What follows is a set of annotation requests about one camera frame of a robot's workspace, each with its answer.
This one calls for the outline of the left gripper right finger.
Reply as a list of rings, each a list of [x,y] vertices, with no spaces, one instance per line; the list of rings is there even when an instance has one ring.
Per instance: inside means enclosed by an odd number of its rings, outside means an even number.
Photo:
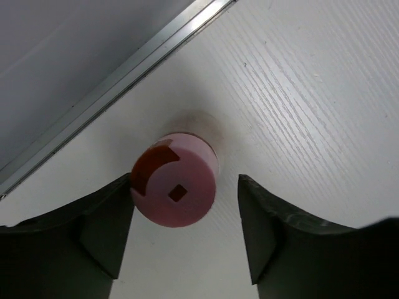
[[[397,298],[398,219],[359,229],[319,218],[242,174],[238,204],[260,298]]]

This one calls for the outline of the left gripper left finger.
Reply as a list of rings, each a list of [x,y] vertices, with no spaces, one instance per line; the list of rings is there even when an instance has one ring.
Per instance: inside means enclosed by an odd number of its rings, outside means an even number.
[[[1,298],[108,298],[134,211],[128,177],[1,226]]]

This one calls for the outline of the pink cap bottle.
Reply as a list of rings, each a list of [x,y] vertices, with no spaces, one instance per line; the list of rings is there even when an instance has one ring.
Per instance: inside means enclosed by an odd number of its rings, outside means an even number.
[[[216,197],[223,133],[220,122],[201,111],[182,113],[165,123],[130,173],[135,207],[164,227],[200,221]]]

